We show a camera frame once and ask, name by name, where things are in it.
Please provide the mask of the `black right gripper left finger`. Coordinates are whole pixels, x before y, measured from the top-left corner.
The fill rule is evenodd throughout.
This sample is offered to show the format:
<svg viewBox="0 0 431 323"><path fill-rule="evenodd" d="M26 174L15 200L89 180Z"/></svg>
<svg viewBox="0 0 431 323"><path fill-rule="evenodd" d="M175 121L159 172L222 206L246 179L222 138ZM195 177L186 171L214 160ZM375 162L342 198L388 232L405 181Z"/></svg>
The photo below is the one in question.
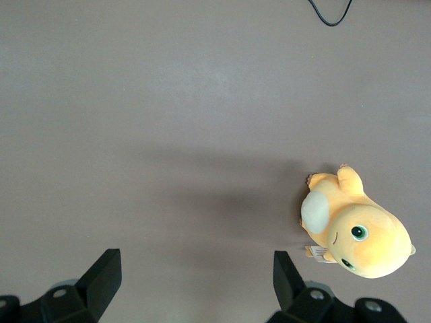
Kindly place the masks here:
<svg viewBox="0 0 431 323"><path fill-rule="evenodd" d="M99 322L121 286L121 251L107 249L74 284L49 289L22 305L1 296L2 322Z"/></svg>

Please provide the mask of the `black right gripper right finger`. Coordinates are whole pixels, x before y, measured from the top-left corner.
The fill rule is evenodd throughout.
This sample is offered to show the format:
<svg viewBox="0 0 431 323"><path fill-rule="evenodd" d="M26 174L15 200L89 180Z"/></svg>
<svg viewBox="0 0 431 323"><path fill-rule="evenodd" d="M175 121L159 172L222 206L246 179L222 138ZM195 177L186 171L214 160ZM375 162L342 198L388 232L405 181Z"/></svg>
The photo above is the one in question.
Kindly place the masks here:
<svg viewBox="0 0 431 323"><path fill-rule="evenodd" d="M390 303L363 297L354 306L340 301L325 284L304 281L286 251L273 254L273 288L280 306L269 322L405 322Z"/></svg>

